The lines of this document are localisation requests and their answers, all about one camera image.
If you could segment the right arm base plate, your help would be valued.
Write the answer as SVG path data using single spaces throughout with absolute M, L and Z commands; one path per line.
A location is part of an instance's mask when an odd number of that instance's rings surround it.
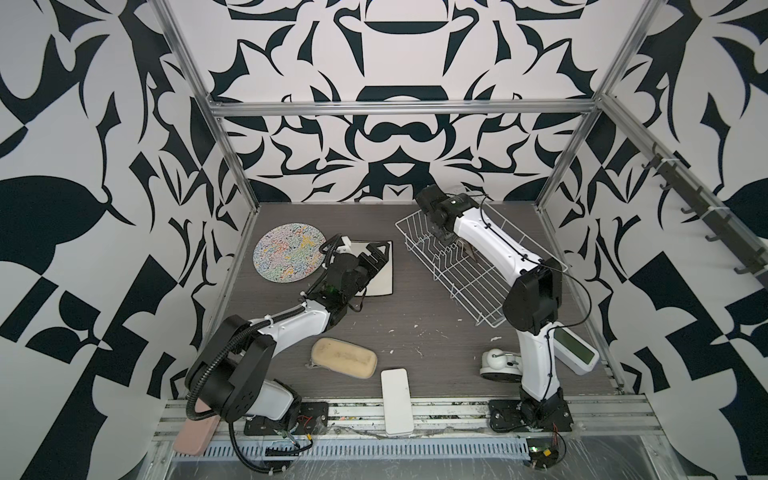
M 547 432 L 571 432 L 573 417 L 568 403 L 558 396 L 546 401 L 491 400 L 489 426 L 497 433 L 542 430 Z

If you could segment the colourful speckled round plate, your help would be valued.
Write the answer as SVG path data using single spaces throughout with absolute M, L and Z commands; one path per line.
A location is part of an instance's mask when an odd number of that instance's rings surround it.
M 322 264 L 323 233 L 304 223 L 275 227 L 257 242 L 253 265 L 259 275 L 273 283 L 293 283 L 312 275 Z

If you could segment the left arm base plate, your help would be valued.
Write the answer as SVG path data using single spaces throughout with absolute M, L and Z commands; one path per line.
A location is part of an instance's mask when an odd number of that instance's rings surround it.
M 279 420 L 264 416 L 254 416 L 245 422 L 246 436 L 278 435 L 280 432 L 292 435 L 316 435 L 324 431 L 328 424 L 328 402 L 293 403 L 286 414 Z

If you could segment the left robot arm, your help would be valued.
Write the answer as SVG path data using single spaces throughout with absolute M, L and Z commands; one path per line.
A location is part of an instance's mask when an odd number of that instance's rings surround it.
M 301 396 L 266 375 L 277 354 L 327 332 L 349 311 L 362 310 L 368 285 L 391 259 L 391 244 L 370 242 L 359 254 L 350 245 L 348 237 L 337 234 L 320 246 L 323 271 L 296 306 L 252 320 L 231 315 L 220 323 L 184 381 L 188 420 L 219 418 L 232 444 L 237 442 L 236 422 L 253 420 L 291 443 L 285 453 L 290 458 L 313 447 L 312 439 L 300 443 L 293 435 Z

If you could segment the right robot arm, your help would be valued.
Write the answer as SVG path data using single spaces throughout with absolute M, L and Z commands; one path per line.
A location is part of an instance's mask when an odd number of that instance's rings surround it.
M 542 258 L 515 241 L 485 213 L 470 195 L 449 195 L 429 185 L 416 195 L 433 236 L 443 243 L 462 240 L 479 252 L 509 286 L 501 306 L 516 330 L 520 354 L 511 362 L 501 352 L 484 361 L 486 373 L 509 369 L 520 377 L 518 417 L 531 428 L 552 428 L 570 416 L 556 372 L 560 360 L 577 374 L 590 372 L 599 353 L 570 326 L 558 321 L 563 278 L 567 273 L 555 258 Z

